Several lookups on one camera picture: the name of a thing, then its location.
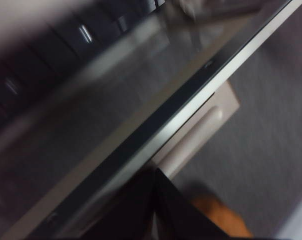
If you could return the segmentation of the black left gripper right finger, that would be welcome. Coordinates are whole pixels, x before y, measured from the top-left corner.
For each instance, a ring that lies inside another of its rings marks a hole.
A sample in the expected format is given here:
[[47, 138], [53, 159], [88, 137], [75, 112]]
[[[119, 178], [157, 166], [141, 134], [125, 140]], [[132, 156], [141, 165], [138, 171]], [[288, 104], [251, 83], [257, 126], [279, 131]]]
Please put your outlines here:
[[229, 235], [202, 214], [160, 170], [154, 175], [154, 209], [174, 239], [225, 240]]

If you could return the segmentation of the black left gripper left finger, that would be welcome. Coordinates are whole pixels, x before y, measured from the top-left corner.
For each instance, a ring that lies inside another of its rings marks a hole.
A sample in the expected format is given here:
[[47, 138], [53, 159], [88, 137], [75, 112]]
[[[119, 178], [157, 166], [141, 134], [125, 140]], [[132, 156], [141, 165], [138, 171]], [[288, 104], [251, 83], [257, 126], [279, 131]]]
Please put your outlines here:
[[134, 177], [125, 187], [124, 196], [90, 229], [90, 239], [141, 239], [152, 214], [153, 186], [154, 170], [145, 170]]

